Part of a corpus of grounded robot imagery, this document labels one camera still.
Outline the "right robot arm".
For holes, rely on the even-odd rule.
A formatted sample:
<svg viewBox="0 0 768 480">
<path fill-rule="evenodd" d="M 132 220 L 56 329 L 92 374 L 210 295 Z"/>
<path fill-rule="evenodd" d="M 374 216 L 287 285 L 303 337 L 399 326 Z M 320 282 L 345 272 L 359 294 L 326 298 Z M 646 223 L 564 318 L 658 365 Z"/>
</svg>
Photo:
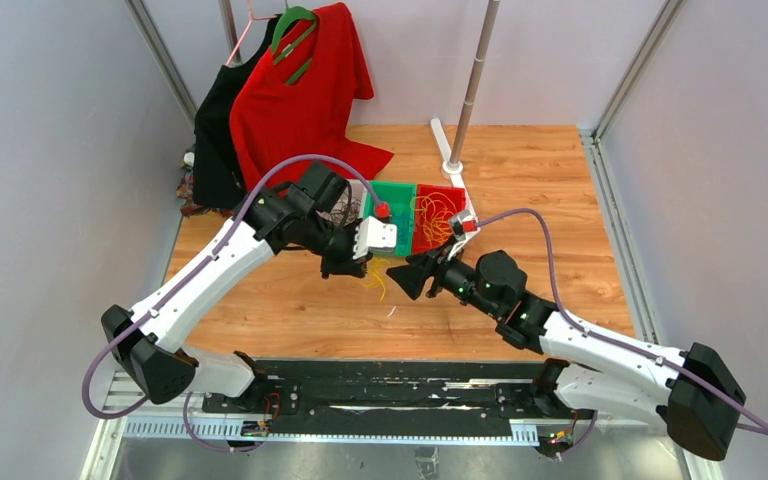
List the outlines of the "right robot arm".
<svg viewBox="0 0 768 480">
<path fill-rule="evenodd" d="M 387 274 L 413 300 L 451 293 L 494 320 L 512 347 L 547 356 L 531 390 L 540 414 L 569 408 L 616 415 L 664 428 L 696 456 L 725 459 L 746 395 L 712 347 L 646 343 L 577 317 L 527 291 L 526 273 L 502 250 L 473 266 L 430 250 Z"/>
</svg>

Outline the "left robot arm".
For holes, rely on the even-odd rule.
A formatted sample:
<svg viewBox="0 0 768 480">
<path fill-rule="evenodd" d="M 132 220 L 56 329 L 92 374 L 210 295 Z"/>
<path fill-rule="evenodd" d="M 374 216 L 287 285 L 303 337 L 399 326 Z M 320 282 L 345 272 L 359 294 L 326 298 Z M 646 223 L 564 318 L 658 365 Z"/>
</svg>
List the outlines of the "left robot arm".
<svg viewBox="0 0 768 480">
<path fill-rule="evenodd" d="M 336 225 L 323 217 L 353 176 L 377 207 L 373 219 Z M 361 277 L 376 245 L 372 232 L 389 241 L 388 205 L 370 181 L 348 163 L 320 154 L 279 162 L 249 189 L 214 238 L 154 293 L 130 308 L 112 305 L 101 323 L 108 343 L 91 362 L 82 383 L 85 408 L 99 418 L 114 413 L 96 408 L 89 386 L 108 355 L 138 386 L 141 398 L 121 410 L 127 415 L 147 402 L 165 404 L 182 394 L 218 393 L 243 413 L 266 400 L 263 376 L 242 352 L 218 354 L 189 346 L 191 331 L 234 286 L 288 245 L 318 255 L 325 277 Z"/>
</svg>

